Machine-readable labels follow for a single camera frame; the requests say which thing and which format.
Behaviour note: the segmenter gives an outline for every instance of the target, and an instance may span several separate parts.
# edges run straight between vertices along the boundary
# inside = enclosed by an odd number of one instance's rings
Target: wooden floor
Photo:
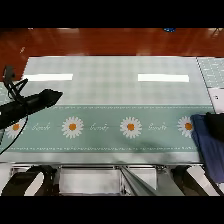
[[[15,28],[0,30],[0,71],[19,79],[30,56],[162,55],[224,57],[224,31],[215,28]]]

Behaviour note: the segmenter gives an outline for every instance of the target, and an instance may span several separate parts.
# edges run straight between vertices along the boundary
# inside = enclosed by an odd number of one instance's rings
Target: navy blue fabric
[[[216,183],[224,182],[224,142],[213,138],[205,123],[205,115],[191,116],[192,138],[201,151],[209,176]]]

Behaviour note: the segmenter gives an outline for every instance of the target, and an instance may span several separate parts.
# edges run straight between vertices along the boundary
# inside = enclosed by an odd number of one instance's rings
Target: yellow flower center
[[[186,123],[185,128],[190,131],[192,129],[192,124],[191,123]]]
[[[74,130],[76,129],[76,124],[70,124],[70,125],[69,125],[69,129],[70,129],[71,131],[74,131]]]
[[[133,124],[128,124],[128,130],[133,131],[135,129],[135,126]]]
[[[12,126],[12,129],[13,129],[14,131],[17,131],[17,130],[19,129],[19,124],[14,124],[14,125]]]

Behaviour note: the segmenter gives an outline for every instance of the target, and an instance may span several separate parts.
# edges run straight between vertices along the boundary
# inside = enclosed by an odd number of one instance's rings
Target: wire
[[[0,155],[1,155],[3,152],[5,152],[8,148],[10,148],[11,145],[12,145],[12,144],[19,138],[20,134],[22,133],[23,129],[25,128],[25,126],[26,126],[26,124],[27,124],[27,121],[28,121],[28,114],[26,115],[26,121],[25,121],[23,127],[21,128],[19,134],[14,138],[14,140],[13,140],[13,141],[12,141],[6,148],[5,148],[5,149],[3,149],[3,150],[0,152]]]

